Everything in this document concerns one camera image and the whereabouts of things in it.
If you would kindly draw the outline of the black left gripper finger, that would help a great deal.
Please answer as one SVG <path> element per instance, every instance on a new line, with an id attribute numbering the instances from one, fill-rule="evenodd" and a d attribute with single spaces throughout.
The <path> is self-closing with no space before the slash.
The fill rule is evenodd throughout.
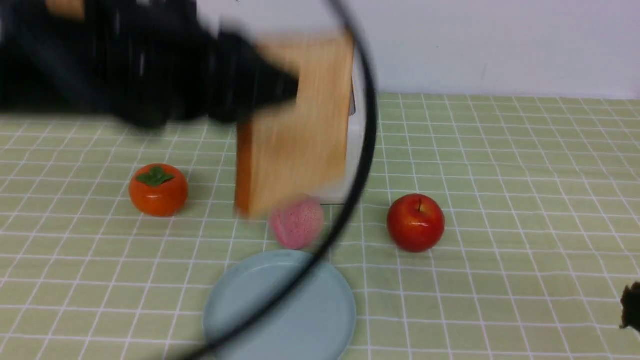
<path id="1" fill-rule="evenodd" d="M 215 121 L 235 125 L 254 113 L 294 101 L 299 78 L 268 61 L 238 32 L 221 30 L 215 43 Z"/>

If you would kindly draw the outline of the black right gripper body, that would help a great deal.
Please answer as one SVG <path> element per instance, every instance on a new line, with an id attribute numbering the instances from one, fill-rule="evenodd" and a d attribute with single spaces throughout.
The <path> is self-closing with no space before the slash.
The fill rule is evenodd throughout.
<path id="1" fill-rule="evenodd" d="M 622 307 L 620 330 L 633 329 L 640 332 L 640 282 L 626 285 L 620 298 Z"/>

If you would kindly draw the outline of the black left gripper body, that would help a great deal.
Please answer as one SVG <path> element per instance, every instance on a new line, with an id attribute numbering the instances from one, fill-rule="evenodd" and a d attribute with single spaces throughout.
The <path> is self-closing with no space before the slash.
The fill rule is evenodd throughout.
<path id="1" fill-rule="evenodd" d="M 217 120 L 205 33 L 194 0 L 3 0 L 1 112 Z"/>

